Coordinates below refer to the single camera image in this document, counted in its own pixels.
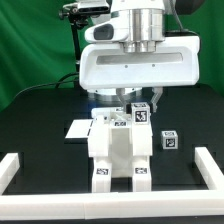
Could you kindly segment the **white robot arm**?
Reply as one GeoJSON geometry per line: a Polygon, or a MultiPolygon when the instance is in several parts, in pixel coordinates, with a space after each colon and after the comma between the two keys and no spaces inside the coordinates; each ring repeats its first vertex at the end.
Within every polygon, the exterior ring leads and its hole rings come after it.
{"type": "Polygon", "coordinates": [[[197,36],[167,37],[164,15],[173,0],[113,0],[111,19],[85,32],[89,45],[80,61],[85,90],[152,87],[157,102],[166,86],[193,85],[199,79],[197,36]]]}

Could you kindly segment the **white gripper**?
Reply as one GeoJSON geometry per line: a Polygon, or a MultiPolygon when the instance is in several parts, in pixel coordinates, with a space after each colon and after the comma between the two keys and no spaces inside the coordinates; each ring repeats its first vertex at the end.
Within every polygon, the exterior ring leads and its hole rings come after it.
{"type": "Polygon", "coordinates": [[[83,89],[116,89],[126,114],[131,103],[124,88],[153,87],[152,111],[165,86],[193,85],[199,79],[197,36],[172,36],[154,44],[153,52],[126,52],[127,34],[108,22],[89,28],[89,45],[82,52],[79,82],[83,89]]]}

